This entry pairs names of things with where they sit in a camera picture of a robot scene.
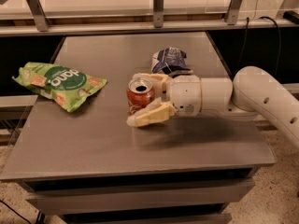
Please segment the red can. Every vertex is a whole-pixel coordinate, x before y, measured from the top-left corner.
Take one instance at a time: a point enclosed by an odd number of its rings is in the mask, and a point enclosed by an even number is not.
[[[127,89],[129,113],[145,108],[155,99],[155,90],[149,80],[145,78],[132,79]]]

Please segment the robotic hand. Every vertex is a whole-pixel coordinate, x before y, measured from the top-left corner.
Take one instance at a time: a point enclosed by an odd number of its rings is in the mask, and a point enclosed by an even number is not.
[[[299,102],[264,70],[248,66],[234,78],[200,78],[195,75],[136,74],[147,78],[167,102],[154,100],[130,116],[127,124],[141,127],[180,117],[212,114],[225,119],[253,120],[261,114],[299,148]]]

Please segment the speckled floor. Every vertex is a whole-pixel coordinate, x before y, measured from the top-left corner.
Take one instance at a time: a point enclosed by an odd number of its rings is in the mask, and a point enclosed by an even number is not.
[[[244,0],[239,19],[275,17],[281,2],[282,0]],[[239,203],[229,204],[224,212],[231,213],[233,220],[230,223],[232,224],[298,224],[299,150],[262,117],[258,117],[255,124],[265,142],[273,148],[277,163],[271,167],[262,168],[253,177],[256,182],[253,190]],[[7,146],[0,146],[0,172],[10,150]],[[0,199],[34,223],[37,211],[24,200],[24,196],[25,192],[17,185],[0,183]],[[0,223],[22,224],[25,222],[0,204]],[[64,222],[58,217],[47,217],[46,223],[62,224]]]

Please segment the green chip bag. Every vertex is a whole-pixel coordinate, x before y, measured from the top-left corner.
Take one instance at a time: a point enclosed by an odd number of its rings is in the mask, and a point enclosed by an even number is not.
[[[28,90],[55,100],[68,112],[75,111],[88,96],[107,84],[106,79],[50,63],[27,63],[13,79]]]

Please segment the black cable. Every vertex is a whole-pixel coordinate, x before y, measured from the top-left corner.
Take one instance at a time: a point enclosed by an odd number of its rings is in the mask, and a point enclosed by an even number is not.
[[[245,45],[246,45],[246,41],[247,41],[247,31],[249,29],[249,17],[246,17],[246,20],[247,20],[247,23],[246,23],[246,29],[245,29],[245,35],[244,35],[244,41],[243,41],[243,46],[242,46],[242,50],[241,50],[241,53],[240,53],[240,57],[239,57],[239,60],[236,64],[236,72],[237,72],[237,69],[238,67],[240,66],[241,64],[241,61],[242,61],[242,57],[243,57],[243,53],[244,53],[244,49],[245,49]]]
[[[279,64],[280,52],[281,52],[281,32],[280,32],[277,22],[274,19],[272,19],[270,17],[266,17],[266,16],[263,16],[260,19],[268,19],[268,20],[272,21],[275,24],[275,26],[278,28],[278,56],[277,56],[277,63],[276,63],[275,72],[274,72],[274,75],[276,76],[278,74],[278,64]]]
[[[255,2],[255,8],[254,8],[253,19],[255,19],[255,16],[256,16],[256,9],[258,8],[258,4],[259,4],[259,0],[256,0],[256,2]]]
[[[5,205],[7,208],[9,208],[12,212],[14,212],[16,215],[18,215],[20,218],[22,218],[23,220],[25,220],[27,223],[31,224],[31,222],[29,220],[27,220],[25,217],[22,217],[19,213],[17,213],[13,208],[11,208],[8,204],[4,203],[2,200],[0,200],[0,203],[2,203],[3,205]]]

